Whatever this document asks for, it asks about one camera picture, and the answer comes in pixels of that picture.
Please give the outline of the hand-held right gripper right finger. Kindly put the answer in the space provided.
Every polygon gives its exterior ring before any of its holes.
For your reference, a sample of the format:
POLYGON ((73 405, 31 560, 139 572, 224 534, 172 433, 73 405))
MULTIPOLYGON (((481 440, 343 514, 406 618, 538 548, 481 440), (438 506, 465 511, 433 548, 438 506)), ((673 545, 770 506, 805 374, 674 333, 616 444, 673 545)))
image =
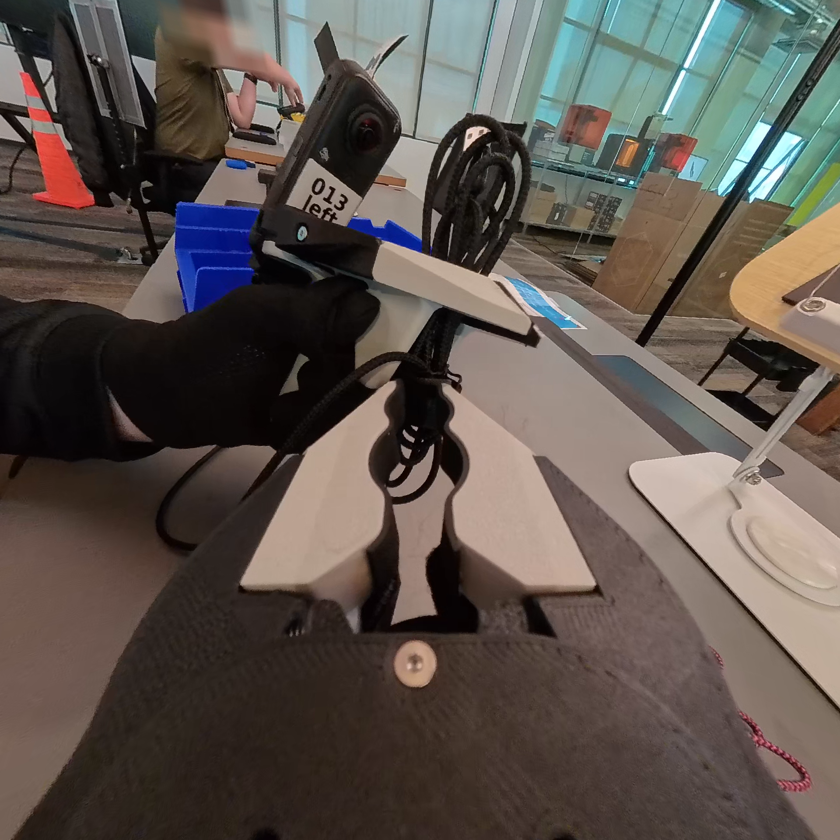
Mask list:
POLYGON ((448 411, 441 466, 454 486, 444 534, 465 597, 485 609, 593 593, 595 577, 536 455, 452 385, 441 396, 448 411))

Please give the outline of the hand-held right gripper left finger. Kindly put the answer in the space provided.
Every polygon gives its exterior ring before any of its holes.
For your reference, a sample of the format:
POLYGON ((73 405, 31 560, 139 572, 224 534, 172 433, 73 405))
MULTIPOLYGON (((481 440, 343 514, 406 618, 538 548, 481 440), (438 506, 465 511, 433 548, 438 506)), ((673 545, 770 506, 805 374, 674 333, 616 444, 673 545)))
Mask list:
POLYGON ((392 419, 391 381, 314 443, 240 579, 246 592, 285 592, 361 613, 374 589, 368 550, 385 532, 385 490, 371 471, 392 419))

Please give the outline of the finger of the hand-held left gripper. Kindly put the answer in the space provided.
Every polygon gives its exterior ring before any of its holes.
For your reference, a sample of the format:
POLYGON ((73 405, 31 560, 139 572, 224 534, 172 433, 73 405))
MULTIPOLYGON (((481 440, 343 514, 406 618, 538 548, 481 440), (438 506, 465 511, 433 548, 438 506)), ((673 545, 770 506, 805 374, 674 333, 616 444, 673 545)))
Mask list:
POLYGON ((373 296, 380 302, 373 325, 375 349, 411 348, 439 310, 527 346, 539 342, 530 316, 499 282, 399 245, 380 244, 373 263, 373 296))

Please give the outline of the person's left forearm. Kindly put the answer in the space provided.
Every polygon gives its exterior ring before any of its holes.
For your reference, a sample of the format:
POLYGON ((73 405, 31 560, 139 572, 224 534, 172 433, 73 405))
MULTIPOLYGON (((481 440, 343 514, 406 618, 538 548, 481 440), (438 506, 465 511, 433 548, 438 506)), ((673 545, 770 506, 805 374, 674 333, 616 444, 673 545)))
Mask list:
POLYGON ((125 462, 161 449, 121 438, 113 418, 102 352, 128 323, 87 303, 2 297, 2 455, 125 462))

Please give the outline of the person's left hand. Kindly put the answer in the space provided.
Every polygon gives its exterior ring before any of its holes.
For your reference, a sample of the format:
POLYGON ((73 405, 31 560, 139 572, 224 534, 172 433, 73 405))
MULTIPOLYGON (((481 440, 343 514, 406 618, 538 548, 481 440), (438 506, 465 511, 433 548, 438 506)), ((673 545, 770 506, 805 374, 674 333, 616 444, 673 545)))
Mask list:
POLYGON ((138 442, 279 445, 355 370, 380 308, 349 277, 239 287, 174 321, 126 321, 103 346, 102 380, 138 442))

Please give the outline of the wood-edged side table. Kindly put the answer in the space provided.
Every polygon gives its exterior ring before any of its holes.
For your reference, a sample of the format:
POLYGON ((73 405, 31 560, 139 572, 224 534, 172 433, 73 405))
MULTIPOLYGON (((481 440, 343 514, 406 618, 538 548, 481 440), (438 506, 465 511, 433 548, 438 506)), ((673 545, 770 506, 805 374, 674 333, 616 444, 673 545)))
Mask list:
MULTIPOLYGON (((297 136, 297 129, 299 129, 301 125, 296 122, 291 122, 284 123, 281 127, 289 130, 279 131, 277 133, 275 145, 238 138, 229 139, 225 145, 227 158, 252 162, 265 166, 281 165, 289 148, 291 147, 291 144, 297 136)), ((374 184, 392 186, 396 188, 406 188, 406 178, 394 170, 390 165, 386 164, 378 176, 375 177, 374 184)))

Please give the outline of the white blue printed leaflet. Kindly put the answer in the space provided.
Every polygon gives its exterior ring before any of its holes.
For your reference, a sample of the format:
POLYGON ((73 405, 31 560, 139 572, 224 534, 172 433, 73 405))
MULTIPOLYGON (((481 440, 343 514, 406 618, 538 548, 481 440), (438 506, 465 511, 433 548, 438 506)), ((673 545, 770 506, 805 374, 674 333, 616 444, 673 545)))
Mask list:
POLYGON ((510 293, 529 316, 546 320, 562 331, 586 329, 585 325, 563 311, 554 299, 530 281, 496 273, 491 273, 489 277, 510 293))

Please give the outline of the white tablet stand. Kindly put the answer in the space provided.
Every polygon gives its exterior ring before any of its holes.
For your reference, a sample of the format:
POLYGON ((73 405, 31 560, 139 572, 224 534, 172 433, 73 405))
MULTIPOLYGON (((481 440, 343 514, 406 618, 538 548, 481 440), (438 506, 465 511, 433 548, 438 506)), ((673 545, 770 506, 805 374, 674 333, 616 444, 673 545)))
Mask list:
POLYGON ((717 452, 638 461, 635 489, 839 704, 839 539, 762 477, 771 449, 829 382, 819 367, 739 463, 717 452))

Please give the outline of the blue plastic bin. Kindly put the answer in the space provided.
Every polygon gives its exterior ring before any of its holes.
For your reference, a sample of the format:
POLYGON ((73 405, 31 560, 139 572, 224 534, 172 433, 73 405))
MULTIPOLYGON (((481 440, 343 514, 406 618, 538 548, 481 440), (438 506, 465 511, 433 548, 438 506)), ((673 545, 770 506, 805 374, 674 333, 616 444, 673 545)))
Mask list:
POLYGON ((196 312, 249 285, 303 288, 327 277, 373 278, 381 245, 420 253, 422 240, 388 220, 349 226, 288 205, 180 203, 174 248, 186 312, 196 312))

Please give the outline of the orange hooded printer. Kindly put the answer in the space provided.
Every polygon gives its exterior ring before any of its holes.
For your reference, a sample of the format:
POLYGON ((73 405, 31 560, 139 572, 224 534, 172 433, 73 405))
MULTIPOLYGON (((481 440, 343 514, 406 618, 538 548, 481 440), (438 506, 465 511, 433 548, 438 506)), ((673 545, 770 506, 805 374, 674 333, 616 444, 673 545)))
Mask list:
POLYGON ((597 151, 612 118, 612 112, 588 104, 575 103, 569 106, 558 131, 562 144, 578 145, 597 151))
POLYGON ((652 168, 679 174, 697 147, 697 139, 683 133, 661 133, 658 137, 652 168))

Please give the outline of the large cardboard box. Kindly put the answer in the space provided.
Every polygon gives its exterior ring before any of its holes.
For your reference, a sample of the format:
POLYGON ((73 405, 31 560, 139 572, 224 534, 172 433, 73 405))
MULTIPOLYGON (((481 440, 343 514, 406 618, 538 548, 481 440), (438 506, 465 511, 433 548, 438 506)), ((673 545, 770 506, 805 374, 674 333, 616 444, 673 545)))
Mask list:
MULTIPOLYGON (((652 314, 723 203, 722 196, 698 182, 646 174, 598 271, 594 290, 630 312, 652 314)), ((791 206, 764 199, 741 201, 670 313, 733 319, 732 282, 782 235, 792 212, 791 206)))

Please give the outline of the black office chair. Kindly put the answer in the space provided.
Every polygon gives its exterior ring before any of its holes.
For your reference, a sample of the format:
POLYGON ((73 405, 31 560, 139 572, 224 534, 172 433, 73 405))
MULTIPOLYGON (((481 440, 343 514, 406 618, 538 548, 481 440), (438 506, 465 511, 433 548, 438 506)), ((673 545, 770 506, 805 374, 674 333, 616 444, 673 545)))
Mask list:
POLYGON ((146 130, 119 115, 108 60, 84 52, 70 11, 54 14, 49 45, 58 116, 77 157, 81 180, 97 206, 111 207, 117 196, 130 213, 139 215, 145 245, 138 261, 150 267, 164 244, 154 238, 150 204, 143 197, 149 169, 141 154, 146 130))

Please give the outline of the black pole stand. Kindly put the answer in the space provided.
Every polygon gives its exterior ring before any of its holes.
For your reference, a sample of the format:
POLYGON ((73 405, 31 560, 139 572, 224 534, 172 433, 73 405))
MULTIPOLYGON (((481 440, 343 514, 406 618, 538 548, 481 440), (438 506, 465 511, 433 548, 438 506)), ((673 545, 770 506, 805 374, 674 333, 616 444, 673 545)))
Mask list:
POLYGON ((778 116, 771 123, 770 129, 759 144, 758 149, 753 153, 740 175, 738 175, 730 193, 724 198, 715 216, 711 219, 703 235, 698 239, 696 246, 687 257, 686 262, 679 269, 679 272, 677 272, 677 275, 642 327, 635 339, 636 344, 644 347, 654 336, 665 316, 669 314, 670 309, 672 309, 683 290, 689 284, 691 278, 706 257, 707 252, 715 244, 729 218, 736 211, 740 202, 749 194, 749 188, 753 179, 759 173, 764 163, 770 158, 774 147, 781 140, 784 132, 790 128, 805 102, 814 92, 819 80, 824 76, 828 67, 830 67, 838 56, 838 52, 839 23, 835 23, 823 45, 816 52, 811 65, 808 66, 805 74, 784 103, 778 116))

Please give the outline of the orange traffic cone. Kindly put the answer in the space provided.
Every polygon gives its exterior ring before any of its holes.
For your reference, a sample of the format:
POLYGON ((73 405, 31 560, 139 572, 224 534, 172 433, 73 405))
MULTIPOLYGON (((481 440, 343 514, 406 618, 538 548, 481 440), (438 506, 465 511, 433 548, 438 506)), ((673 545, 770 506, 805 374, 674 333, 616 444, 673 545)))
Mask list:
POLYGON ((93 207, 95 198, 81 180, 32 77, 25 71, 19 75, 45 182, 45 190, 33 194, 33 198, 42 203, 73 209, 93 207))

